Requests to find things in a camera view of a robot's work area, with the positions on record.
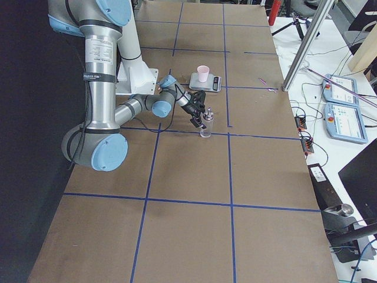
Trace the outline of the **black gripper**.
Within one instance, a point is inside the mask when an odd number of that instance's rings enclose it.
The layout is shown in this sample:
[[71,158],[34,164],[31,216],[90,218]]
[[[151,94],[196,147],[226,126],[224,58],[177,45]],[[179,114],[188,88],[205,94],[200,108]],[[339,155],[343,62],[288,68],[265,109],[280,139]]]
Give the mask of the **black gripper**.
[[201,128],[205,130],[207,128],[204,122],[201,122],[200,112],[201,106],[198,102],[189,101],[186,105],[181,107],[187,114],[191,115],[192,118],[190,119],[191,123],[194,125],[195,128]]

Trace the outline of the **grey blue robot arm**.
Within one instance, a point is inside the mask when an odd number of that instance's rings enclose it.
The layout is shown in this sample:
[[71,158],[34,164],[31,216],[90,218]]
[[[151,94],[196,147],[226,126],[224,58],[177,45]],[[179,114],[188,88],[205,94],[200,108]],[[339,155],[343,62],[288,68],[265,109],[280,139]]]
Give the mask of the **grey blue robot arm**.
[[131,1],[49,1],[55,32],[85,39],[85,119],[63,138],[62,152],[72,163],[109,172],[128,152],[121,126],[150,111],[167,117],[180,106],[203,128],[205,94],[191,94],[171,75],[143,61]]

